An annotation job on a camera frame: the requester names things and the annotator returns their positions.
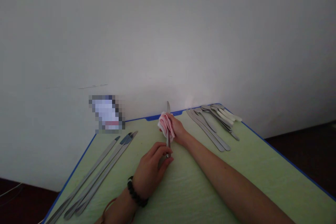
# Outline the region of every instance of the wire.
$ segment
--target wire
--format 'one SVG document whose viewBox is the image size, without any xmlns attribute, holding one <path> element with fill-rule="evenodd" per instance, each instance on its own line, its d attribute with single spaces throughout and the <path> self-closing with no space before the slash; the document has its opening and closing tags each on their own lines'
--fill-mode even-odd
<svg viewBox="0 0 336 224">
<path fill-rule="evenodd" d="M 10 201 L 12 201 L 13 199 L 15 199 L 15 198 L 20 194 L 20 192 L 21 192 L 22 190 L 23 190 L 23 187 L 20 188 L 20 190 L 18 191 L 18 193 L 15 194 L 15 196 L 14 196 L 13 198 L 11 198 L 10 200 L 8 200 L 5 204 L 0 205 L 0 207 L 2 207 L 2 206 L 4 206 L 4 205 L 8 204 Z"/>
<path fill-rule="evenodd" d="M 22 185 L 22 183 L 18 184 L 16 187 L 13 187 L 12 189 L 10 189 L 9 191 L 5 192 L 4 194 L 1 194 L 0 197 L 4 196 L 5 194 L 9 193 L 10 191 L 14 190 L 15 188 L 19 187 L 20 185 Z"/>
</svg>

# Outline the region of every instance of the black beaded bracelet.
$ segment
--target black beaded bracelet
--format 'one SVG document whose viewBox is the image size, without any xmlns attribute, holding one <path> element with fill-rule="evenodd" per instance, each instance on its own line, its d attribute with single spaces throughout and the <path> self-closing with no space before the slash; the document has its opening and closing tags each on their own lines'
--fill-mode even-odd
<svg viewBox="0 0 336 224">
<path fill-rule="evenodd" d="M 147 205 L 148 199 L 141 199 L 140 196 L 134 191 L 132 179 L 133 179 L 133 176 L 130 177 L 127 181 L 128 191 L 132 199 L 134 199 L 134 201 L 137 203 L 138 206 L 145 207 Z"/>
</svg>

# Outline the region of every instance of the napkin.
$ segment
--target napkin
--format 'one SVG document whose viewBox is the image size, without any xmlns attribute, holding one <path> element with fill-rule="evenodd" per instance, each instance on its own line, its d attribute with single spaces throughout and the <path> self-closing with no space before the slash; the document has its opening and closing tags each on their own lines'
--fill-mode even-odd
<svg viewBox="0 0 336 224">
<path fill-rule="evenodd" d="M 167 129 L 169 129 L 169 139 L 170 139 L 170 142 L 172 142 L 175 137 L 175 133 L 173 130 L 172 122 L 166 115 L 166 112 L 161 113 L 161 116 L 159 118 L 159 123 L 157 125 L 162 130 L 162 133 L 165 138 L 167 138 Z"/>
</svg>

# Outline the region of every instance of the dark floor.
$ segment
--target dark floor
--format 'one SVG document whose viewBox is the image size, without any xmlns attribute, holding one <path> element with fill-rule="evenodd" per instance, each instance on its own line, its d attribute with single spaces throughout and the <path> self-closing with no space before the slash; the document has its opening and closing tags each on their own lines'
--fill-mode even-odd
<svg viewBox="0 0 336 224">
<path fill-rule="evenodd" d="M 266 140 L 336 197 L 336 124 L 334 125 L 316 126 Z M 0 178 L 0 195 L 18 184 Z M 22 184 L 0 197 L 0 223 L 38 224 L 57 195 L 57 192 Z"/>
<path fill-rule="evenodd" d="M 336 123 L 268 138 L 266 141 L 336 198 Z"/>
</svg>

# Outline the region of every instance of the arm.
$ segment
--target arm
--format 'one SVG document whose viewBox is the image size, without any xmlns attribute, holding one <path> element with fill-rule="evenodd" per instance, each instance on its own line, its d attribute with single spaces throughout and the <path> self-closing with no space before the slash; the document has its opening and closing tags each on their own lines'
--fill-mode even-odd
<svg viewBox="0 0 336 224">
<path fill-rule="evenodd" d="M 174 160 L 172 157 L 164 160 L 162 165 L 158 167 L 160 158 L 166 153 L 173 153 L 164 142 L 157 142 L 154 146 L 141 158 L 138 168 L 133 176 L 134 191 L 142 198 L 150 197 L 168 168 L 169 164 Z M 119 195 L 116 201 L 106 210 L 104 224 L 127 223 L 133 217 L 138 209 L 138 205 L 131 198 L 127 188 Z M 95 224 L 100 224 L 100 217 Z"/>
<path fill-rule="evenodd" d="M 177 143 L 184 146 L 235 216 L 245 224 L 294 223 L 277 205 L 247 178 L 198 142 L 173 115 Z"/>
</svg>

